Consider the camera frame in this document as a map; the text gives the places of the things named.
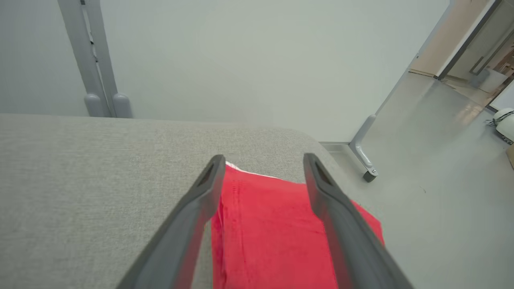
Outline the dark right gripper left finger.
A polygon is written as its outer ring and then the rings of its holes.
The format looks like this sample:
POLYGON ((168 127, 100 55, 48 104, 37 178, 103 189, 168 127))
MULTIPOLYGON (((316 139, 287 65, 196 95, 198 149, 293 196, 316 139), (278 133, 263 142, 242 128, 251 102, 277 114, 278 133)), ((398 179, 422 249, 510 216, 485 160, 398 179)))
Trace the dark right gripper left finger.
POLYGON ((117 289, 191 289, 204 227, 220 203, 226 168, 213 156, 135 259, 117 289))

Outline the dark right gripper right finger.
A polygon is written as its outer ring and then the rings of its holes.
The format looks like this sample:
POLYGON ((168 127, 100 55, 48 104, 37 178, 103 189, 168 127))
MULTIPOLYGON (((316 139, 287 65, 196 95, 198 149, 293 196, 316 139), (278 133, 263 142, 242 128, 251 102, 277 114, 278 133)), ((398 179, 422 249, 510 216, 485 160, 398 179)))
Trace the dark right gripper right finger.
POLYGON ((305 153, 310 206, 323 223, 339 289, 414 289, 318 156, 305 153))

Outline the red Bulls shorts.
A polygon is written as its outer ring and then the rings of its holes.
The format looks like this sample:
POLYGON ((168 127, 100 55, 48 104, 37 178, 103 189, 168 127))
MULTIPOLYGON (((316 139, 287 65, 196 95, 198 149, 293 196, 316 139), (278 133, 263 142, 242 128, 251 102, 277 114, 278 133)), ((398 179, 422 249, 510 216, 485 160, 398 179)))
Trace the red Bulls shorts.
POLYGON ((305 183, 226 162, 211 219, 213 289, 338 289, 305 183))

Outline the grey partition foot with caster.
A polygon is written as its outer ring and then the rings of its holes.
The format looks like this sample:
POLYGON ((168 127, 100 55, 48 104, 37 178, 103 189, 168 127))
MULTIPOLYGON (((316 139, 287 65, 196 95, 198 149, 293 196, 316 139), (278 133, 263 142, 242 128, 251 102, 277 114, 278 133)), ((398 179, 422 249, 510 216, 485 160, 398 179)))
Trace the grey partition foot with caster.
POLYGON ((363 166, 366 168, 366 172, 363 175, 363 179, 370 183, 376 179, 378 176, 377 169, 374 167, 373 163, 371 162, 371 159, 367 157, 367 155, 364 152, 362 141, 369 131, 371 125, 376 120, 376 115, 370 115, 365 123, 361 126, 361 128, 358 130, 352 141, 349 143, 349 148, 352 150, 354 155, 359 159, 359 161, 363 164, 363 166))

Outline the light grey partition panel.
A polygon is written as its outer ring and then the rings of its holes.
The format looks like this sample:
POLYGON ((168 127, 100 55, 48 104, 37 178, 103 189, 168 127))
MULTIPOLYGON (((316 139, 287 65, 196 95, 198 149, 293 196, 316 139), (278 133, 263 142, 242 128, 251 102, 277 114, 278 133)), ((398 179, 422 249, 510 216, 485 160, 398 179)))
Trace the light grey partition panel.
POLYGON ((349 142, 451 0, 100 0, 133 116, 349 142))
POLYGON ((0 113, 88 116, 57 0, 0 0, 0 113))

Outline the white rounded device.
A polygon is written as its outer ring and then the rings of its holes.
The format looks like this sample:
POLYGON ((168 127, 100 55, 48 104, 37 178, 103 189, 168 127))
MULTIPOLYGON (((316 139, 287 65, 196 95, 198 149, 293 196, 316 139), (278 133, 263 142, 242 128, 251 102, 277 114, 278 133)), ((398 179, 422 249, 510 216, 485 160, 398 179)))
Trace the white rounded device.
POLYGON ((498 110, 490 120, 485 121, 487 126, 494 128, 494 135, 508 145, 514 143, 514 109, 498 110))

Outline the grey partition post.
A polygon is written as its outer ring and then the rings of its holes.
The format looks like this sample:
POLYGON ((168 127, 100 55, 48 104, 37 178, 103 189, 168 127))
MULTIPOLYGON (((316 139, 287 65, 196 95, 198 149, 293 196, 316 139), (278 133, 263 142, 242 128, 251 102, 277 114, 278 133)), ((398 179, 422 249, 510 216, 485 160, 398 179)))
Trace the grey partition post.
POLYGON ((87 19, 94 43, 98 70, 111 117, 132 118, 130 99, 118 92, 106 37, 101 0, 84 0, 87 19))
POLYGON ((92 117, 112 117, 104 93, 97 59, 92 51, 80 0, 57 0, 68 38, 86 90, 85 106, 92 117))

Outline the dark door frame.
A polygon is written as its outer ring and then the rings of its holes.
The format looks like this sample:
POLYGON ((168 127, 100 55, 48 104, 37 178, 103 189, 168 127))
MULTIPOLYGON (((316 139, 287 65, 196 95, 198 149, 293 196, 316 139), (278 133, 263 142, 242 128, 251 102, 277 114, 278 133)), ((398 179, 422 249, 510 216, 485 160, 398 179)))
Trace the dark door frame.
POLYGON ((482 26, 499 7, 502 0, 454 0, 453 6, 425 54, 432 52, 433 72, 427 72, 435 79, 448 75, 464 54, 482 26))

